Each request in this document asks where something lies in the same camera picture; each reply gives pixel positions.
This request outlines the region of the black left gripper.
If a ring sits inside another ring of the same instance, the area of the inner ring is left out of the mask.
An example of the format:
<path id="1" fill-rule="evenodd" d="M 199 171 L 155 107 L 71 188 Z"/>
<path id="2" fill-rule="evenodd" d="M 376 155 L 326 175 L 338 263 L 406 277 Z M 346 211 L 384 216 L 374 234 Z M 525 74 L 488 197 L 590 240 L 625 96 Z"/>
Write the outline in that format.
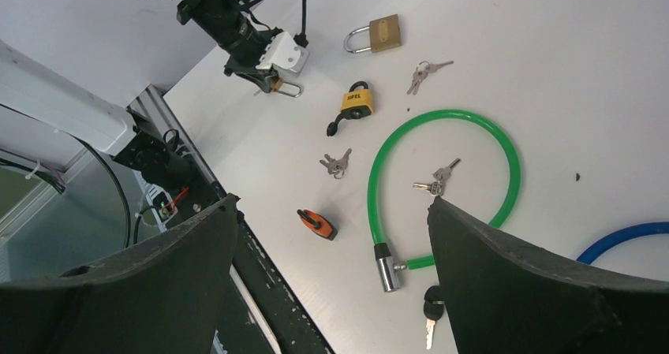
<path id="1" fill-rule="evenodd" d="M 226 76 L 235 75 L 247 80 L 255 84 L 264 93 L 272 92 L 279 79 L 278 71 L 256 67 L 270 43 L 270 38 L 241 38 L 234 42 L 225 43 L 223 49 L 230 57 L 224 65 L 223 73 Z"/>

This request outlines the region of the brass padlock silver keys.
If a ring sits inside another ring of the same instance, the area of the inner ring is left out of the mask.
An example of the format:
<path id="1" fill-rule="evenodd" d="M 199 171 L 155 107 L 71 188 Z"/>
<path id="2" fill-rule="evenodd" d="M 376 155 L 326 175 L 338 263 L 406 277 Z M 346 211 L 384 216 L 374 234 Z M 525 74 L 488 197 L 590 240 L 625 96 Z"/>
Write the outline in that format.
<path id="1" fill-rule="evenodd" d="M 345 154 L 340 159 L 334 159 L 330 155 L 325 154 L 324 159 L 320 159 L 320 164 L 327 168 L 327 172 L 336 180 L 341 180 L 349 166 L 349 157 L 352 149 L 348 148 Z"/>

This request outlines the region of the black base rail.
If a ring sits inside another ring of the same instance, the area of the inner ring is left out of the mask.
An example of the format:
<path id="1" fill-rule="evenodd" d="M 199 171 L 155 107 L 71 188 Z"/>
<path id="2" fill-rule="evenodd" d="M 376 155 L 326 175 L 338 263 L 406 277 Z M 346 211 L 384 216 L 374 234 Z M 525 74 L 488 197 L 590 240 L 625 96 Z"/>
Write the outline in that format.
<path id="1" fill-rule="evenodd" d="M 158 88 L 148 85 L 131 102 L 129 110 L 148 120 L 162 142 L 194 162 L 197 168 L 187 194 L 182 197 L 136 175 L 143 192 L 138 203 L 140 209 L 177 203 L 167 218 L 158 211 L 150 211 L 159 231 L 175 227 L 226 195 Z M 213 353 L 334 351 L 247 222 L 241 222 L 237 234 L 223 310 L 211 350 Z"/>

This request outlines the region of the large brass padlock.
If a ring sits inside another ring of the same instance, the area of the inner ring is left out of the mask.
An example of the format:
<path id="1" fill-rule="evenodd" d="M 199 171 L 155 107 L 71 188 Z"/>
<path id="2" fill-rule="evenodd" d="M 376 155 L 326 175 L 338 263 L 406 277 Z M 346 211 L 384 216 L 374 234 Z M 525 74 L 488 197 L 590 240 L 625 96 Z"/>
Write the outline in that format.
<path id="1" fill-rule="evenodd" d="M 353 48 L 350 40 L 361 33 L 368 33 L 367 47 Z M 394 49 L 402 45 L 402 34 L 399 24 L 399 15 L 393 14 L 380 19 L 371 20 L 368 25 L 352 30 L 343 40 L 344 51 L 351 54 L 360 54 L 367 51 L 378 53 Z"/>

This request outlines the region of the orange padlock black keys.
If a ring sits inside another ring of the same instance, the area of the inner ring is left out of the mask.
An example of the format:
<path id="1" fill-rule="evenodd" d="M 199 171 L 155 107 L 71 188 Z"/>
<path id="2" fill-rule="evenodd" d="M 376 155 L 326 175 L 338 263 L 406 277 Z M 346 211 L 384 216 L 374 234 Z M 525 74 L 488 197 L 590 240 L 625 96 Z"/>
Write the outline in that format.
<path id="1" fill-rule="evenodd" d="M 430 350 L 433 343 L 434 329 L 437 321 L 445 311 L 441 288 L 433 285 L 424 294 L 423 313 L 426 318 L 426 349 Z"/>

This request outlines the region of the blue cable lock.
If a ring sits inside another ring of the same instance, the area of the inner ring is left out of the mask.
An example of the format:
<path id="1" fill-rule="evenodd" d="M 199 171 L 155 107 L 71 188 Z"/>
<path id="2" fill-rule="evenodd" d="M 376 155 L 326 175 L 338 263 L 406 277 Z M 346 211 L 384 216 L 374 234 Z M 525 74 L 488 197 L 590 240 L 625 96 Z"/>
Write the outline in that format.
<path id="1" fill-rule="evenodd" d="M 587 265 L 593 264 L 608 250 L 629 240 L 641 237 L 668 234 L 668 222 L 646 222 L 618 229 L 590 244 L 576 261 Z"/>

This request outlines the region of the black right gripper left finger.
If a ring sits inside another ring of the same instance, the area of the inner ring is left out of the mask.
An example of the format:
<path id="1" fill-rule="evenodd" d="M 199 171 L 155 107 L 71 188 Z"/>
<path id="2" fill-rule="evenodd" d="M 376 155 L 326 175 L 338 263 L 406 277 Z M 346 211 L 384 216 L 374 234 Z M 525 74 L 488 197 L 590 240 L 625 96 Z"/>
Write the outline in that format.
<path id="1" fill-rule="evenodd" d="M 239 230 L 228 195 L 57 277 L 1 286 L 4 353 L 208 353 Z"/>

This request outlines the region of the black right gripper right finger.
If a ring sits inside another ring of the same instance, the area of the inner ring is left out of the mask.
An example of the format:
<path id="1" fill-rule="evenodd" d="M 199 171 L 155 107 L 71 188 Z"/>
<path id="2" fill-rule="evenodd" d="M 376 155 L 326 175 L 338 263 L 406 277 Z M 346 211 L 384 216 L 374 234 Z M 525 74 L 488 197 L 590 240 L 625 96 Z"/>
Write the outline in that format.
<path id="1" fill-rule="evenodd" d="M 460 353 L 665 353 L 668 284 L 557 255 L 442 198 L 428 208 Z"/>

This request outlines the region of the green lock silver keys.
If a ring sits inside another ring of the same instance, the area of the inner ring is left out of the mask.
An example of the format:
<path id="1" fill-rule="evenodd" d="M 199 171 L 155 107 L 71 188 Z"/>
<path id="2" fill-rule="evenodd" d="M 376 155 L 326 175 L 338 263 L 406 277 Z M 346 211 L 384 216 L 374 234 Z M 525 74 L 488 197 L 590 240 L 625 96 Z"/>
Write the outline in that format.
<path id="1" fill-rule="evenodd" d="M 432 196 L 443 196 L 446 183 L 450 179 L 454 167 L 461 162 L 456 158 L 450 165 L 437 169 L 433 174 L 434 181 L 431 183 L 414 183 L 413 188 L 429 192 Z"/>

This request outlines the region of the small brass padlock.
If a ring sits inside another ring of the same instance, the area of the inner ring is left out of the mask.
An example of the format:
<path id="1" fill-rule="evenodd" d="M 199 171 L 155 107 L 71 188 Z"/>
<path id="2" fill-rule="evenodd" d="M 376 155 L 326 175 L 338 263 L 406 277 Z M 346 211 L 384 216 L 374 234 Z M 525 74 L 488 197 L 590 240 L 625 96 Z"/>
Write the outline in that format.
<path id="1" fill-rule="evenodd" d="M 296 99 L 304 92 L 304 89 L 300 84 L 291 83 L 282 79 L 280 76 L 253 79 L 251 82 L 258 87 L 256 94 L 279 94 Z"/>

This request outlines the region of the green cable lock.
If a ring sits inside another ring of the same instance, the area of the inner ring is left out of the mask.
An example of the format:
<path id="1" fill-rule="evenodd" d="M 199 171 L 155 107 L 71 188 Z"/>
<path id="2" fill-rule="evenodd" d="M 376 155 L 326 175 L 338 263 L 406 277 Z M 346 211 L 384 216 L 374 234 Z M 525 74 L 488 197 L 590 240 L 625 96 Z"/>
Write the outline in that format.
<path id="1" fill-rule="evenodd" d="M 484 199 L 492 205 L 483 209 L 489 225 L 501 228 L 518 205 L 524 171 L 516 143 L 491 118 L 463 109 L 433 110 L 403 122 L 380 145 L 369 171 L 365 204 L 374 262 L 385 293 L 401 288 L 402 271 L 428 269 L 435 264 L 423 233 L 416 253 L 402 255 L 398 251 L 400 243 L 408 240 L 399 225 L 391 222 L 400 215 L 400 202 L 416 206 L 433 198 L 426 191 L 414 190 L 410 180 L 431 184 L 432 172 L 471 154 L 470 149 L 456 152 L 470 138 L 482 139 L 482 149 L 490 152 L 481 157 L 501 168 L 497 174 L 502 180 L 484 191 Z"/>

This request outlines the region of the yellow tag padlock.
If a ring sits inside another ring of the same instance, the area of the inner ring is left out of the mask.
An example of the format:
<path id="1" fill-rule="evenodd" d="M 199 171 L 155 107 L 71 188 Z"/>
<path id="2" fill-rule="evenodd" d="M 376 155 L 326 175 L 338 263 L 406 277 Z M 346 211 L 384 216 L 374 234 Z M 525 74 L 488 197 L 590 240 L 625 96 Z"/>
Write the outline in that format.
<path id="1" fill-rule="evenodd" d="M 327 126 L 326 134 L 334 136 L 342 120 L 360 120 L 374 112 L 373 96 L 369 84 L 360 80 L 351 85 L 342 97 L 342 105 L 337 117 Z"/>

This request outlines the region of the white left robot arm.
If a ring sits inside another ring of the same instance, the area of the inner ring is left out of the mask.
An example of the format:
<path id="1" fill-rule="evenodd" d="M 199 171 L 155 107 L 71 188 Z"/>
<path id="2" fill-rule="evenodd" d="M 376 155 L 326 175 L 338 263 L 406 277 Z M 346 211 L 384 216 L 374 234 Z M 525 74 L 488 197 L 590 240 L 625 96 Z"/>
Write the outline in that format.
<path id="1" fill-rule="evenodd" d="M 263 63 L 279 28 L 252 14 L 264 0 L 1 0 L 1 147 L 32 169 L 73 157 L 71 138 L 152 184 L 181 190 L 196 163 L 169 147 L 131 102 L 186 66 L 191 39 L 229 55 L 225 72 L 269 92 Z"/>

